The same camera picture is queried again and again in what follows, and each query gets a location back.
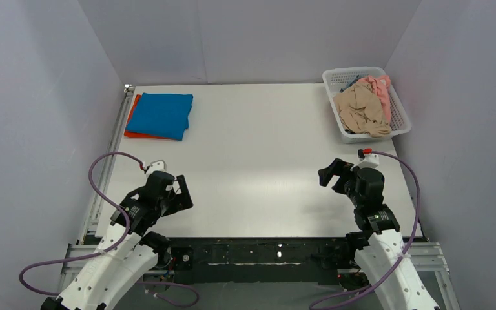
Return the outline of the beige t shirt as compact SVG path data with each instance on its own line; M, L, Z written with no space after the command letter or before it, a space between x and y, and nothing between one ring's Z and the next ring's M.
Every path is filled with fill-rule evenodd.
M333 98L346 131L380 138L391 133L389 120L371 84L355 83Z

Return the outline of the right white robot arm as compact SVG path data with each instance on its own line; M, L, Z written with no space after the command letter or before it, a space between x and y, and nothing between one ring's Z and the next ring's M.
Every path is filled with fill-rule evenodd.
M383 309L439 309L428 293L408 253L411 240L405 242L392 210L384 203L385 177L375 166L335 159L318 171L325 187L338 176L333 190L347 196L354 205L355 221L360 229L346 235L354 249L354 261L369 284L351 291L352 298L333 305L333 309L351 305L375 293Z

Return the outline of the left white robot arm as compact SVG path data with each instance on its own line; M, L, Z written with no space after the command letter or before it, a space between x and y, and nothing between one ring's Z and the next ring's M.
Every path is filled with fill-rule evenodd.
M113 309L145 272L161 260L171 262L171 241L151 229L160 218L192 208L185 177L149 172L145 184L126 194L119 206L125 214L112 215L83 268L42 309Z

